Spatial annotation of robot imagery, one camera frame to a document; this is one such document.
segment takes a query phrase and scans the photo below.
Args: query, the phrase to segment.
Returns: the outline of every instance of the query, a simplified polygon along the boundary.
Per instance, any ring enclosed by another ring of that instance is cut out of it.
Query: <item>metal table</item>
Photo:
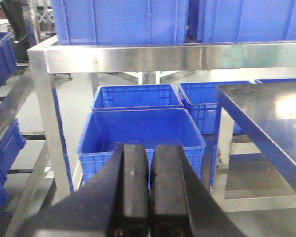
[[[28,50],[60,198],[80,183],[71,182],[53,74],[296,67],[296,42],[163,47],[60,46],[54,36]]]
[[[296,82],[219,86],[217,98],[221,107],[217,176],[228,168],[234,151],[236,122],[257,146],[254,153],[265,154],[296,192]],[[224,199],[227,172],[223,175],[217,189],[214,185],[214,196],[227,211],[236,206],[238,211],[296,207],[296,195]]]

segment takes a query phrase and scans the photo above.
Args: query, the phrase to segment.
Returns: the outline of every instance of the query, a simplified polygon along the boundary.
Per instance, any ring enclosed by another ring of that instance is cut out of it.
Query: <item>stainless steel shelf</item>
[[[32,64],[38,52],[50,74],[296,67],[296,41],[103,47],[61,46],[54,36],[29,50]]]
[[[78,187],[72,177],[53,74],[296,67],[296,41],[162,47],[61,46],[57,36],[29,49],[33,78],[59,197]]]

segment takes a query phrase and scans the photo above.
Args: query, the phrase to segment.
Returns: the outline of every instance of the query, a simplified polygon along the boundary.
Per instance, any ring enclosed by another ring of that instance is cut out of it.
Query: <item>metal post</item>
[[[138,84],[143,85],[143,72],[138,72]]]
[[[234,125],[235,122],[232,117],[225,111],[224,108],[221,108],[216,159],[218,161],[218,166],[225,169],[229,166],[230,147],[233,137]],[[214,192],[212,193],[212,195],[219,206],[223,207],[228,172],[224,172],[223,174],[220,174],[220,176],[222,178],[219,180],[219,182],[215,183],[213,187]]]
[[[97,73],[89,73],[90,81],[92,82],[93,95],[95,95],[97,88],[99,87],[99,79]]]
[[[34,201],[35,194],[38,189],[38,185],[41,182],[45,166],[48,163],[48,160],[49,160],[48,158],[49,158],[48,148],[46,143],[44,143],[44,146],[40,152],[40,155],[33,169],[33,172],[31,173],[28,179],[23,195],[21,196],[18,202],[15,213],[5,233],[5,237],[13,237],[16,231],[18,230],[18,228],[20,227],[20,225],[23,223],[23,221],[27,217],[27,214]]]
[[[73,191],[71,171],[64,140],[59,104],[53,75],[49,75],[44,50],[29,50],[32,74],[40,105],[50,160],[60,199]]]
[[[160,84],[160,71],[156,71],[156,84]]]

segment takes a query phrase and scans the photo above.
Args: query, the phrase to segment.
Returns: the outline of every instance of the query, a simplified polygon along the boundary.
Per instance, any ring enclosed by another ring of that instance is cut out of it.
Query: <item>metal shelf leg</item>
[[[73,185],[54,77],[48,74],[43,50],[30,50],[29,58],[32,63],[32,75],[35,80],[57,194],[60,199],[63,199],[73,191]]]

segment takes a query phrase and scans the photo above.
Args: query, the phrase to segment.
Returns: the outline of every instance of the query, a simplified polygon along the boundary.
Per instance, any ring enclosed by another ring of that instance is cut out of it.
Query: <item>gray floor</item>
[[[149,74],[144,83],[154,83],[152,73]],[[254,80],[258,78],[286,77],[296,77],[296,68],[185,71],[163,78],[161,83],[177,85],[180,82],[186,81]],[[137,84],[137,79],[123,73],[99,74],[99,78],[101,85]],[[8,93],[16,79],[10,79],[7,85],[1,88],[0,96]],[[76,74],[73,75],[73,81],[68,81],[65,75],[57,76],[56,84],[71,171],[73,173],[78,161],[76,150],[79,138],[92,102],[91,83],[87,74]],[[17,118],[22,131],[43,131],[35,91],[31,93]],[[12,168],[32,168],[41,147],[41,141],[29,141]],[[3,207],[3,211],[14,211],[27,178],[28,175],[9,175],[5,187],[10,192],[10,198],[7,205]],[[44,197],[44,190],[50,186],[50,182],[51,179],[48,176],[42,182],[40,191],[37,194],[37,205],[41,203]],[[250,237],[296,237],[296,209],[229,213],[228,215]],[[10,218],[6,217],[0,218],[0,237],[3,236],[9,220]]]

